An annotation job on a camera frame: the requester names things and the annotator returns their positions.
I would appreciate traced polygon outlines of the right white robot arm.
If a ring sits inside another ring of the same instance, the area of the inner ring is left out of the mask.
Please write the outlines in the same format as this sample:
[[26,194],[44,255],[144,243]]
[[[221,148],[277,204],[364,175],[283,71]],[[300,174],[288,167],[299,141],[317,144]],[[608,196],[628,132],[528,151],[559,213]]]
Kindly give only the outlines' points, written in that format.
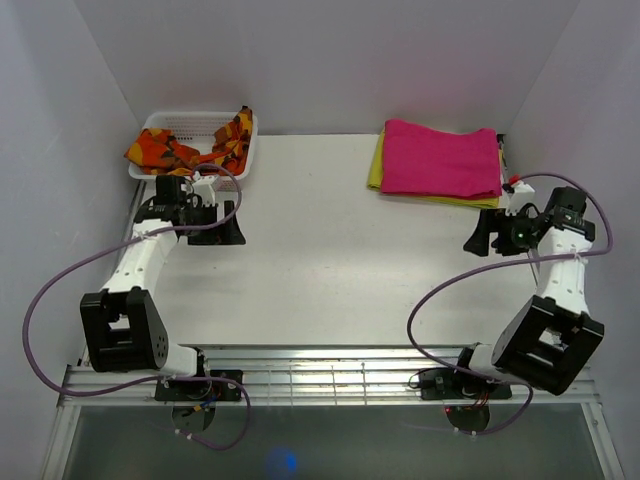
[[586,254],[595,226],[584,217],[585,192],[557,187],[535,216],[535,191],[523,181],[507,187],[504,208],[480,213],[464,251],[485,257],[536,253],[538,286],[495,344],[466,348],[451,375],[454,390],[474,397],[488,384],[524,381],[553,395],[564,393],[604,337],[585,299]]

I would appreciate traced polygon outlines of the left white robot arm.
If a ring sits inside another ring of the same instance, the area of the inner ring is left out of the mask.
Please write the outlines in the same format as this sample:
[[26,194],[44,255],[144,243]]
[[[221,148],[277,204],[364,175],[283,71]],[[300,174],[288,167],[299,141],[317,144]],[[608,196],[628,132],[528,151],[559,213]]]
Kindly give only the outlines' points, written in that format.
[[195,347],[173,342],[153,300],[166,260],[181,239],[190,246],[243,245],[237,204],[217,200],[222,178],[161,175],[155,194],[134,217],[132,244],[97,293],[87,293],[80,314],[95,371],[143,371],[175,376],[190,399],[205,397],[212,376]]

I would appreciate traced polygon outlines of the pink trousers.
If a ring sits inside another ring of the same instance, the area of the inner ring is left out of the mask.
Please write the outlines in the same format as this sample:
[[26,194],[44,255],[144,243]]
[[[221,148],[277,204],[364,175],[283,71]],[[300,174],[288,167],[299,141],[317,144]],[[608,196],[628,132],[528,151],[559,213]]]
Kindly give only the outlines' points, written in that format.
[[379,191],[459,199],[501,195],[497,133],[450,133],[400,119],[384,125]]

